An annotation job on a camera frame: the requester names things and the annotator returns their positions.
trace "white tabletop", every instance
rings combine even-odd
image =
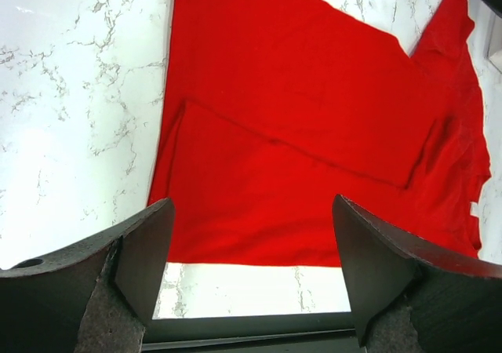
[[[326,1],[391,32],[411,52],[441,0]],[[172,5],[0,0],[0,267],[68,245],[145,207]],[[494,175],[477,208],[482,257],[502,263],[502,84],[486,61],[494,15],[471,0],[471,16]],[[169,264],[156,314],[348,310],[338,268]]]

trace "red fabric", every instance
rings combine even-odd
[[[175,0],[149,199],[176,206],[169,261],[337,266],[335,194],[475,256],[489,158],[464,2],[410,59],[320,0]]]

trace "white marble surface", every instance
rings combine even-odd
[[[440,0],[326,0],[410,52]],[[155,160],[173,0],[0,0],[0,267],[142,209]],[[473,0],[471,52],[493,174],[482,257],[502,263],[500,74],[493,14]],[[169,264],[156,315],[348,311],[340,269]]]
[[[489,61],[502,72],[502,19],[495,20],[488,48]]]

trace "folded shirt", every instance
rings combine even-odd
[[[320,0],[175,0],[149,199],[176,206],[169,260],[340,265],[336,194],[475,256],[471,29],[466,0],[444,0],[410,58]]]

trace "screw hole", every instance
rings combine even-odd
[[[14,268],[29,268],[29,267],[34,267],[36,265],[42,264],[43,262],[44,262],[43,259],[40,259],[39,257],[36,257],[34,259],[28,259],[28,260],[25,260],[25,261],[21,261]]]

